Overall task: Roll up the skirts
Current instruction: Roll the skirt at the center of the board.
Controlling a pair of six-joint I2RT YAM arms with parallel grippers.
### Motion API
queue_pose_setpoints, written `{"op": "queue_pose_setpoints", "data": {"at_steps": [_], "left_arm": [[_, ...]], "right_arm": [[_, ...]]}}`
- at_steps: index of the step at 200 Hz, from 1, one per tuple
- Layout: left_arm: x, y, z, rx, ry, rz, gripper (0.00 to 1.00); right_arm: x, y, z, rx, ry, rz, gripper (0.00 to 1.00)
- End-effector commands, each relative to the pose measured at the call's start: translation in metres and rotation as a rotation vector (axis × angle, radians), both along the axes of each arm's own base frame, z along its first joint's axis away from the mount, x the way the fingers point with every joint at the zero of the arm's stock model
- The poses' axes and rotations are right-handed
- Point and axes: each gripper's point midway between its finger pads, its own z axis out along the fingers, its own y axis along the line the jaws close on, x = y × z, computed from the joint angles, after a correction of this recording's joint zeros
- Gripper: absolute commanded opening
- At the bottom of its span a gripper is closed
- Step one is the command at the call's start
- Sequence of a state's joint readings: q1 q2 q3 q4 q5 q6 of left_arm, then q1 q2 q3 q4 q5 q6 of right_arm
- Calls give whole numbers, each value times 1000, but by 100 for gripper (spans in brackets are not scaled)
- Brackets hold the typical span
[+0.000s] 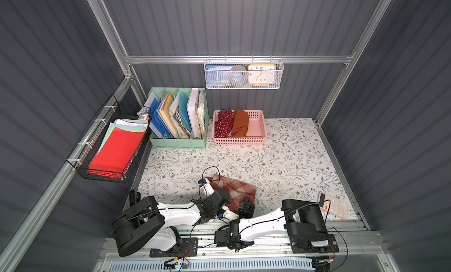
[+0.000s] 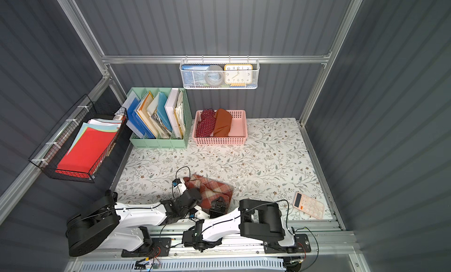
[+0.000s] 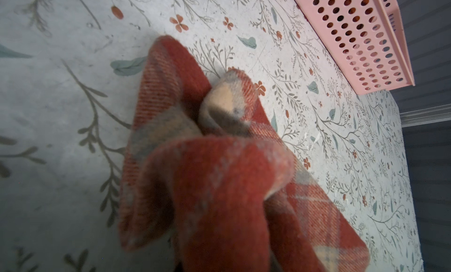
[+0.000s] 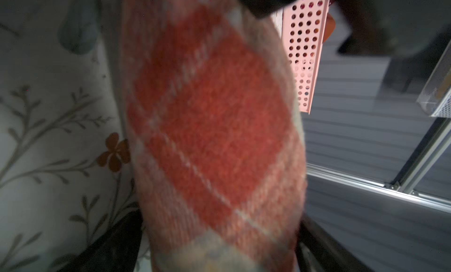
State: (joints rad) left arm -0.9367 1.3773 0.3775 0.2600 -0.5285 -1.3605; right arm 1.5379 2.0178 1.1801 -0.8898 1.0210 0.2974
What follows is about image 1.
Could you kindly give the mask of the red plaid skirt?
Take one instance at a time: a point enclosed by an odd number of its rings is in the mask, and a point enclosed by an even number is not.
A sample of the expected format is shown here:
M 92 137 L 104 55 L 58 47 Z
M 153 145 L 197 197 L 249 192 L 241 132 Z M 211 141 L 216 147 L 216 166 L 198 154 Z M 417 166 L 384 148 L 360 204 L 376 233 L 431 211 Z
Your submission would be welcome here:
M 238 213 L 240 202 L 245 198 L 255 203 L 257 193 L 255 186 L 233 178 L 218 176 L 218 174 L 215 174 L 213 177 L 207 177 L 207 179 L 214 189 L 223 188 L 229 193 L 231 202 L 227 206 L 231 211 Z

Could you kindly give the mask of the pink plastic basket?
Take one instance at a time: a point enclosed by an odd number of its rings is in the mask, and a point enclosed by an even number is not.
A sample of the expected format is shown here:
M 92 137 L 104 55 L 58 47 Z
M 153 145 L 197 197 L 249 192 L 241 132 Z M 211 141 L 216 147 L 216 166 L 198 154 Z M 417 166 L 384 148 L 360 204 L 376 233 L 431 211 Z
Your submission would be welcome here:
M 219 110 L 213 113 L 212 139 L 216 145 L 263 145 L 267 139 L 264 114 L 261 110 L 245 110 L 249 116 L 248 130 L 245 137 L 216 137 L 216 122 Z

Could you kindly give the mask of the red polka dot skirt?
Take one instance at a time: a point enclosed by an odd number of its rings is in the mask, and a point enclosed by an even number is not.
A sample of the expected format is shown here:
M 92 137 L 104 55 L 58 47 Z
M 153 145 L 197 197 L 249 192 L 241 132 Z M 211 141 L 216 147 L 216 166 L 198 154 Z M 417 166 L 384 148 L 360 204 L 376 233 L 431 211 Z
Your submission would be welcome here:
M 233 112 L 230 109 L 220 110 L 217 114 L 214 135 L 216 138 L 228 137 L 233 128 Z

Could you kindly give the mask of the rust brown skirt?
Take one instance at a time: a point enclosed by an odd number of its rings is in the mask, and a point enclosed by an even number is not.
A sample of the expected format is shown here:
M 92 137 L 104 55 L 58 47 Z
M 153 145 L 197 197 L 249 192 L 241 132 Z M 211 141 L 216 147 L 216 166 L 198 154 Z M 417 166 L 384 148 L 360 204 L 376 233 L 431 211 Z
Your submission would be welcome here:
M 233 127 L 231 130 L 231 136 L 235 138 L 246 137 L 250 120 L 248 113 L 238 108 L 233 112 L 232 118 Z

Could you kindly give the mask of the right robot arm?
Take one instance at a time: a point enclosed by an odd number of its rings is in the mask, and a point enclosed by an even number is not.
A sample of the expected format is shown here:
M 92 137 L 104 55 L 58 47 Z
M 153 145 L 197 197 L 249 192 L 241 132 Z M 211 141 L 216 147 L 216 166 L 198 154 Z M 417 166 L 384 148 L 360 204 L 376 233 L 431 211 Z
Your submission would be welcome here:
M 321 198 L 319 202 L 285 199 L 282 207 L 266 215 L 255 218 L 238 218 L 227 227 L 215 232 L 214 243 L 238 252 L 252 246 L 255 240 L 264 236 L 285 233 L 294 254 L 339 252 L 333 234 L 328 233 L 321 209 L 330 200 Z

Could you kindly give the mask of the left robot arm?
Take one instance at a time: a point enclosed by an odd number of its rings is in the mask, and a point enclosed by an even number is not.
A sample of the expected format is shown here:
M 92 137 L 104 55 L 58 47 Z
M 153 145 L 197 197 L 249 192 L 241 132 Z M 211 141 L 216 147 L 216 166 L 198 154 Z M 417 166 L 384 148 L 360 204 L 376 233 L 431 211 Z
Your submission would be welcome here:
M 112 224 L 119 256 L 130 256 L 148 243 L 166 252 L 177 244 L 177 226 L 207 223 L 229 203 L 231 197 L 223 188 L 184 205 L 158 203 L 153 196 L 145 197 L 123 211 Z

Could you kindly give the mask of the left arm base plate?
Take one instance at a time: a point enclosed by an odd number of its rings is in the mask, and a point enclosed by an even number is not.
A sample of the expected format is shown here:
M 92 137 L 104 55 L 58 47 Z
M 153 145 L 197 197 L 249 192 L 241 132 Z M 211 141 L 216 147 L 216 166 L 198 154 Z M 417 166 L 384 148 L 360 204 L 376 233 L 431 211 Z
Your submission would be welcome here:
M 167 252 L 158 249 L 151 249 L 149 256 L 157 257 L 194 257 L 197 256 L 198 238 L 182 238 L 179 239 L 174 247 Z

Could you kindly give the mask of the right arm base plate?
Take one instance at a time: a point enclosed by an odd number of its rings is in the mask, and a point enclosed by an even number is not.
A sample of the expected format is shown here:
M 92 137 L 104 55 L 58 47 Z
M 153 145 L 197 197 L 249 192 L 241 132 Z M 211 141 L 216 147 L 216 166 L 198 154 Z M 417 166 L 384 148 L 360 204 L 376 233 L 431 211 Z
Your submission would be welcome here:
M 301 236 L 290 236 L 290 245 L 294 254 L 303 253 L 337 253 L 338 243 L 333 234 L 328 234 L 325 240 L 309 241 Z

